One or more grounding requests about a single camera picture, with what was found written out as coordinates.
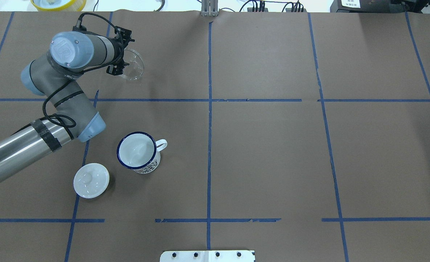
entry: round blue cap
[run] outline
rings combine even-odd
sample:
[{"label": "round blue cap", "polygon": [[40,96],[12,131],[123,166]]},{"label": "round blue cap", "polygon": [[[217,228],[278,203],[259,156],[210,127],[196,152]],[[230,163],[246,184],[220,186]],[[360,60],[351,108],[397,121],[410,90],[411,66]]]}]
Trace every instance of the round blue cap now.
[{"label": "round blue cap", "polygon": [[100,114],[97,112],[95,116],[92,118],[92,120],[87,124],[85,129],[81,132],[81,134],[77,137],[81,142],[88,141],[89,139],[93,138],[103,130],[107,125],[103,121]]},{"label": "round blue cap", "polygon": [[50,45],[53,59],[66,68],[87,66],[94,56],[94,44],[80,32],[61,32],[56,34]]},{"label": "round blue cap", "polygon": [[31,65],[32,62],[29,63],[29,65],[27,65],[23,71],[21,71],[21,82],[23,83],[23,85],[29,89],[29,91],[32,92],[32,94],[34,95],[38,95],[38,96],[44,96],[45,94],[40,92],[37,87],[34,85],[34,82],[32,81],[31,78]]}]

